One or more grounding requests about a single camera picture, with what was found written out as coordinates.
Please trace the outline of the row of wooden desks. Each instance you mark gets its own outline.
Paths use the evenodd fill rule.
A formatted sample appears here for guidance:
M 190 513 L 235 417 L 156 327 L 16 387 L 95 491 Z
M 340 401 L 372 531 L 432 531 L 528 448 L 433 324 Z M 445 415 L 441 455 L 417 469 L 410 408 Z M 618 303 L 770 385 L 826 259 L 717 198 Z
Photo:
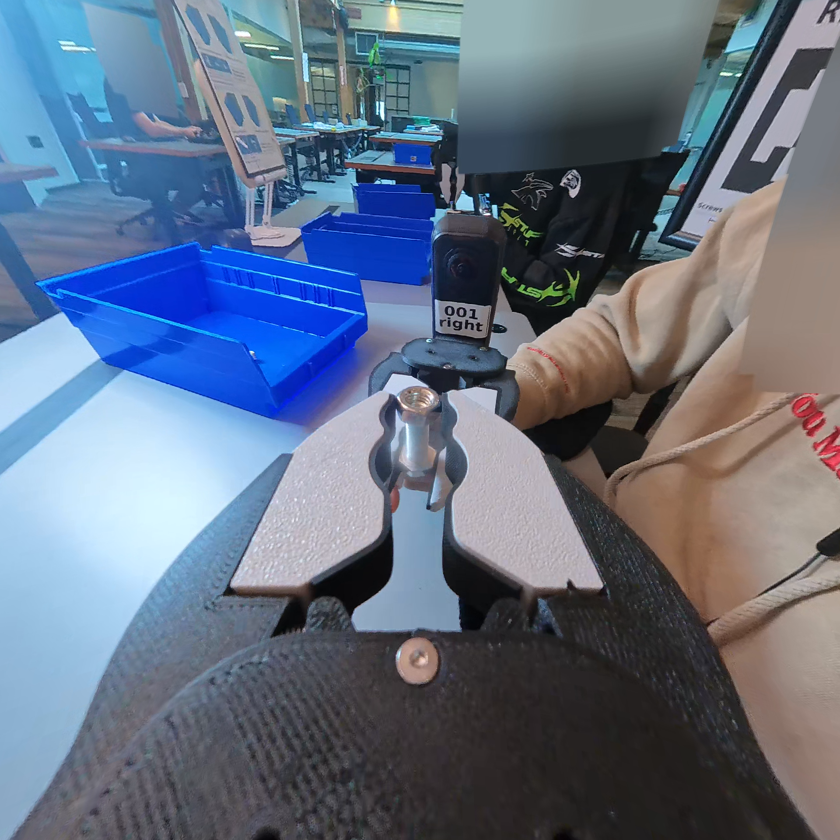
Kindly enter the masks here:
M 306 127 L 275 128 L 278 139 L 292 140 L 299 152 L 311 146 L 314 150 L 314 169 L 319 182 L 333 183 L 337 175 L 344 175 L 344 165 L 350 152 L 366 151 L 368 143 L 382 131 L 377 125 L 313 123 Z

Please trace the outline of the cardboard instruction board stand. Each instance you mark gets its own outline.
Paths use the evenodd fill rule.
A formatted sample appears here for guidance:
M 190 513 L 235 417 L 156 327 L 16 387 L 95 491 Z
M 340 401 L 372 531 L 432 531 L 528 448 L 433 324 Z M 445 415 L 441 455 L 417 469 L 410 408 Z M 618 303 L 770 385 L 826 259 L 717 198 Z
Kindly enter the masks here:
M 172 5 L 195 50 L 194 71 L 205 104 L 245 187 L 245 233 L 256 247 L 294 246 L 300 229 L 272 223 L 275 184 L 288 174 L 285 155 L 224 6 L 218 1 Z

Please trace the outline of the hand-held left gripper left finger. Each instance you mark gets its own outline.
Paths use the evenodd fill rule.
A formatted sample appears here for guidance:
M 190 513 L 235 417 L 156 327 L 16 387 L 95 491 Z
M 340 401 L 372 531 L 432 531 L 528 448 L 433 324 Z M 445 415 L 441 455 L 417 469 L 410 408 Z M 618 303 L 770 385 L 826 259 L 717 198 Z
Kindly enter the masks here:
M 290 455 L 231 579 L 242 596 L 314 597 L 389 542 L 394 398 L 377 392 Z

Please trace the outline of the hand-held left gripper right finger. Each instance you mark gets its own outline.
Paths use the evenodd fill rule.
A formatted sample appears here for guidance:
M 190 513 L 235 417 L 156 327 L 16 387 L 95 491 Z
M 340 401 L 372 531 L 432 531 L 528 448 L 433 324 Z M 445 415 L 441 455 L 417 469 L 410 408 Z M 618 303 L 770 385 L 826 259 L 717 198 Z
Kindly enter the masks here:
M 541 450 L 470 392 L 446 397 L 455 417 L 447 525 L 458 555 L 520 597 L 599 592 L 602 577 Z

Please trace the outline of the thick silver hex bolt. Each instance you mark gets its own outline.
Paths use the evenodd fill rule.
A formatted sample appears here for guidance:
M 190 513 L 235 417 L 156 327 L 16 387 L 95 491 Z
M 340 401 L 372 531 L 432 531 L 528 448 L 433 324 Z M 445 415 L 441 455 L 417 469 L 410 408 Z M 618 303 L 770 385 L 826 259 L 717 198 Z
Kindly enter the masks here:
M 415 491 L 431 490 L 438 452 L 431 445 L 431 427 L 426 421 L 404 423 L 396 454 L 397 484 Z

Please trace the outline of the person's right forearm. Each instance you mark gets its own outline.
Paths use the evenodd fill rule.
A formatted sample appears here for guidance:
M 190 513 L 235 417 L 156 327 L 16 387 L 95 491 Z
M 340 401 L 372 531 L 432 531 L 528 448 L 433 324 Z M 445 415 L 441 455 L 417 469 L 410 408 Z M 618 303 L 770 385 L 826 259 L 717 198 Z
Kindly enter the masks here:
M 513 420 L 530 429 L 697 372 L 746 321 L 787 177 L 725 211 L 687 258 L 642 269 L 613 295 L 520 346 Z

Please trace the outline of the framed marker poster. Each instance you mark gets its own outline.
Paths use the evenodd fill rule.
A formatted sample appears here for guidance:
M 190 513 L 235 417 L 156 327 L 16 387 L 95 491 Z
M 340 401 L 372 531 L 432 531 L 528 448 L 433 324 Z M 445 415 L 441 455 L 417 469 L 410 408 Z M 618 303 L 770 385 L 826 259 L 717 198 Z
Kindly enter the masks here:
M 838 28 L 838 2 L 775 2 L 744 67 L 728 61 L 719 75 L 732 82 L 731 92 L 662 245 L 694 249 L 725 210 L 787 172 Z

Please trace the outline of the wooden desk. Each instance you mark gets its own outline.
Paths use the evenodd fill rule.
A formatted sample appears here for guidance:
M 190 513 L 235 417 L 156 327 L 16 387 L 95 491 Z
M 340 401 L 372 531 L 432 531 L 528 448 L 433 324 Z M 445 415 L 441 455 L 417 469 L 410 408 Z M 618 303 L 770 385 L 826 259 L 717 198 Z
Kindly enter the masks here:
M 357 184 L 393 182 L 431 187 L 438 180 L 433 166 L 396 163 L 392 150 L 368 150 L 344 162 L 344 169 L 354 173 Z
M 49 165 L 1 163 L 1 184 L 40 181 L 57 176 Z M 55 316 L 58 309 L 38 286 L 38 281 L 11 235 L 1 224 L 1 263 L 17 291 L 25 299 L 38 322 Z
M 179 221 L 201 226 L 204 220 L 189 207 L 183 213 L 173 206 L 172 194 L 179 185 L 173 175 L 195 175 L 201 184 L 199 203 L 218 207 L 228 227 L 242 219 L 242 203 L 234 184 L 233 168 L 220 143 L 195 143 L 190 140 L 126 140 L 107 138 L 79 140 L 80 147 L 99 152 L 104 159 L 108 184 L 116 197 L 136 198 L 148 204 L 142 212 L 117 223 L 117 236 L 125 236 L 133 225 L 150 232 L 153 240 L 171 245 L 182 242 Z

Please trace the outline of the silver hex nut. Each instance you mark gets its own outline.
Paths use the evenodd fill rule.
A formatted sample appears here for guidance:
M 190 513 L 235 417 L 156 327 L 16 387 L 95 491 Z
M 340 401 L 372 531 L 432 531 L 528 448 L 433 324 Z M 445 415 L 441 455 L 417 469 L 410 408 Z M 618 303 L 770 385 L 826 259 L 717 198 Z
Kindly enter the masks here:
M 425 385 L 408 386 L 396 395 L 397 412 L 406 425 L 426 425 L 440 406 L 439 395 Z

